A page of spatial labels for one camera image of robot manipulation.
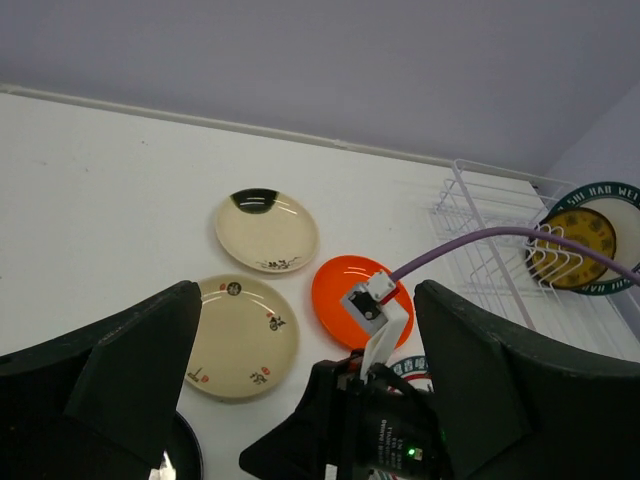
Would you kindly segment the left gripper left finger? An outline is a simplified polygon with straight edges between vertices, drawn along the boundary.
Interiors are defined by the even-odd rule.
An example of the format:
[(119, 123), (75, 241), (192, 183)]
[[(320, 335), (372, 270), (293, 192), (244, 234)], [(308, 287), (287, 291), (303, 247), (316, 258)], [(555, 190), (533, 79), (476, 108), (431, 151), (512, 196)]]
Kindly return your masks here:
[(4, 479), (146, 479), (160, 466), (201, 313), (181, 281), (1, 358)]

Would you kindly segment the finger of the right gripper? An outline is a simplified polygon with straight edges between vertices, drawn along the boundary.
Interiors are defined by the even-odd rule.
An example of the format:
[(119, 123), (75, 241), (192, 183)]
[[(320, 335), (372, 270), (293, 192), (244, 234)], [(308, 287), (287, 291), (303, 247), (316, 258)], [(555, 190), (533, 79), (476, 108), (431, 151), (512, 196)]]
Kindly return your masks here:
[(301, 402), (281, 424), (244, 449), (240, 468), (257, 479), (324, 479), (330, 402)]

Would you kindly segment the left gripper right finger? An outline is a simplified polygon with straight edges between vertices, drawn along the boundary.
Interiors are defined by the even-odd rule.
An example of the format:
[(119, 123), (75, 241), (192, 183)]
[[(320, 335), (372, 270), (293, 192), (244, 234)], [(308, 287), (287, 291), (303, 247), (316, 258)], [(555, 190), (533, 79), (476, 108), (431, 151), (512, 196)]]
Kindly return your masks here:
[(635, 479), (639, 366), (556, 341), (439, 283), (414, 291), (458, 479)]

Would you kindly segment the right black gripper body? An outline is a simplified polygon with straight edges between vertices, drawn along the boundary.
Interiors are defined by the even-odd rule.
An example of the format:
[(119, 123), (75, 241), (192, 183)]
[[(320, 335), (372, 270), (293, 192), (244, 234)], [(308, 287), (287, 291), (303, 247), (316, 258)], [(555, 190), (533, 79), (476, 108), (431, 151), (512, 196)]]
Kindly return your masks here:
[(358, 378), (361, 351), (341, 361), (312, 367), (304, 402), (330, 402), (328, 466), (338, 479), (444, 479), (447, 467), (443, 439), (427, 397), (376, 365), (369, 381)]

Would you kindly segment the brown yellow patterned plate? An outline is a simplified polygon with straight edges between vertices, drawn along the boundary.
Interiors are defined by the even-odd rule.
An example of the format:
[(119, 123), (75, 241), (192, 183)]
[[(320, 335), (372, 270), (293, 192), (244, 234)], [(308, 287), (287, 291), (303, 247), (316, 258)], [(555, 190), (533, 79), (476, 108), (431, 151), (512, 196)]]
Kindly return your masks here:
[[(612, 223), (593, 209), (577, 207), (547, 215), (537, 230), (562, 237), (613, 260), (617, 236)], [(573, 247), (530, 237), (526, 265), (532, 278), (543, 287), (577, 290), (599, 280), (608, 268)]]

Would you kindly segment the white plate dark green rim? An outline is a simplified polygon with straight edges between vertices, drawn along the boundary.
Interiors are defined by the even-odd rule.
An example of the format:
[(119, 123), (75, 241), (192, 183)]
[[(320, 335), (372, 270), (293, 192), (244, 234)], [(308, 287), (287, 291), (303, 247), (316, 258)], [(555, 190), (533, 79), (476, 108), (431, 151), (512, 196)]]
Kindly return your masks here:
[[(615, 181), (587, 184), (567, 193), (551, 207), (549, 214), (577, 207), (602, 213), (612, 223), (617, 236), (617, 251), (613, 261), (638, 272), (639, 189)], [(630, 280), (607, 268), (607, 272), (593, 284), (571, 291), (600, 296), (619, 293), (632, 286)]]

